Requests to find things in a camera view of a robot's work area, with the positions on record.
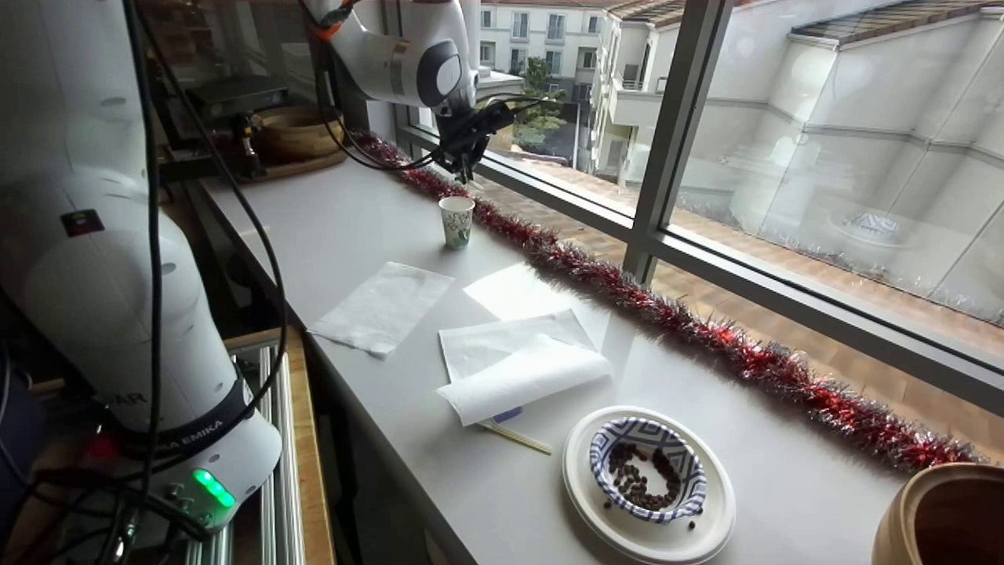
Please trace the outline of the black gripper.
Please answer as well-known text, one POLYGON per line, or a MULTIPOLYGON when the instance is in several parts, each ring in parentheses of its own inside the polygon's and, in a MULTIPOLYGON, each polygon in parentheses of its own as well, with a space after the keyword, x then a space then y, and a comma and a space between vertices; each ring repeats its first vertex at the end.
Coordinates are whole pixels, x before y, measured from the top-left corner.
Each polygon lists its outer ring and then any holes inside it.
POLYGON ((469 173, 489 137, 511 122, 514 110, 504 101, 489 101, 487 106, 450 101, 435 110, 440 142, 432 159, 449 173, 469 173))

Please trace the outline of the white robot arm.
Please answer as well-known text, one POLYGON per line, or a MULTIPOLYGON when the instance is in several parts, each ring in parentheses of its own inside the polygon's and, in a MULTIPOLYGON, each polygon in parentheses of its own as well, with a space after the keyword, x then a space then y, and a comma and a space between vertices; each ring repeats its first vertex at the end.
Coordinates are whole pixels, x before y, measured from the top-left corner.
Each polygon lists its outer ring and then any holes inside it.
POLYGON ((203 531, 282 454, 154 199, 134 0, 0 0, 0 285, 122 430, 114 481, 203 531))

